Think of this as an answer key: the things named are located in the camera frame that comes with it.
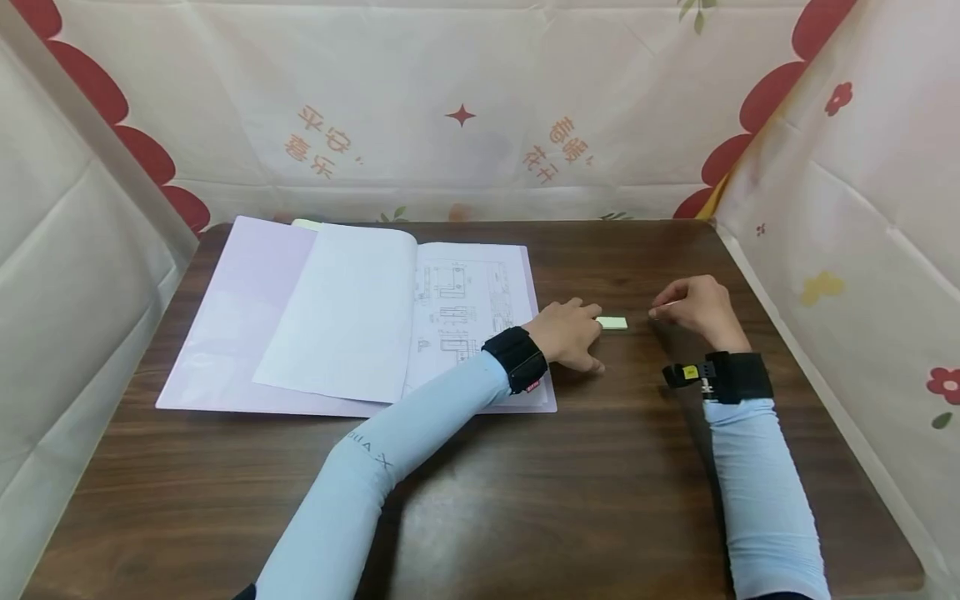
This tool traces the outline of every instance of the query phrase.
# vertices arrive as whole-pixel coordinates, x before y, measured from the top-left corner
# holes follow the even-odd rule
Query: small card
[[[623,317],[597,317],[604,329],[626,329],[627,320]]]

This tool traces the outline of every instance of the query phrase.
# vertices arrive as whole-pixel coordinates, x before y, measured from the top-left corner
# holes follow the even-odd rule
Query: open booklet
[[[322,224],[253,382],[397,402],[532,317],[520,246]]]

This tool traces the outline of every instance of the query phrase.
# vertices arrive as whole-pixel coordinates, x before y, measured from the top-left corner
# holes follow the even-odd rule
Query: human hand
[[[650,317],[676,323],[707,339],[716,350],[751,352],[740,321],[733,313],[730,292],[713,276],[677,279],[654,299]]]
[[[543,352],[546,362],[557,362],[574,371],[603,372],[603,363],[588,352],[590,344],[603,330],[594,320],[602,309],[596,304],[583,306],[583,303],[579,298],[566,304],[553,302],[523,328]]]

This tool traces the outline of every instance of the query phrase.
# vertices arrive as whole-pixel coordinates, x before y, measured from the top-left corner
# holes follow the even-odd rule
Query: red flower
[[[830,100],[827,102],[827,107],[824,108],[824,110],[827,111],[828,116],[833,116],[840,108],[848,105],[852,99],[853,84],[850,82],[840,84],[833,89],[833,95],[830,96]]]
[[[926,388],[933,394],[943,396],[950,404],[960,404],[960,369],[931,369]]]

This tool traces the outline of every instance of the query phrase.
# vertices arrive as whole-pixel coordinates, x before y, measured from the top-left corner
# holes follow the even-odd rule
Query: red scalloped border
[[[177,166],[160,144],[141,130],[120,122],[130,113],[127,98],[113,78],[91,57],[74,46],[52,39],[63,27],[63,19],[53,0],[11,0],[13,6],[34,30],[63,70],[90,103],[100,112],[136,161],[156,183],[183,221],[193,230],[210,224],[210,210],[193,193],[169,185]]]
[[[183,221],[197,233],[209,225],[210,211],[206,204],[191,192],[167,184],[177,173],[176,164],[169,153],[148,134],[120,125],[127,117],[130,106],[113,78],[81,50],[51,39],[60,32],[63,25],[54,0],[11,2],[113,128],[137,162],[160,187]],[[747,94],[740,107],[740,125],[746,132],[724,141],[710,153],[701,169],[701,178],[708,187],[697,190],[684,200],[673,214],[675,219],[691,219],[699,214],[716,186],[743,156],[750,142],[780,106],[854,4],[856,0],[810,0],[804,7],[794,26],[791,40],[794,52],[800,60],[777,67]]]
[[[673,213],[674,219],[693,219],[700,214],[716,186],[743,156],[747,146],[766,125],[854,4],[856,0],[810,0],[804,7],[793,28],[791,40],[793,51],[800,60],[782,64],[770,71],[750,90],[740,106],[740,125],[746,133],[731,137],[710,153],[700,174],[708,187],[697,190],[684,200]]]

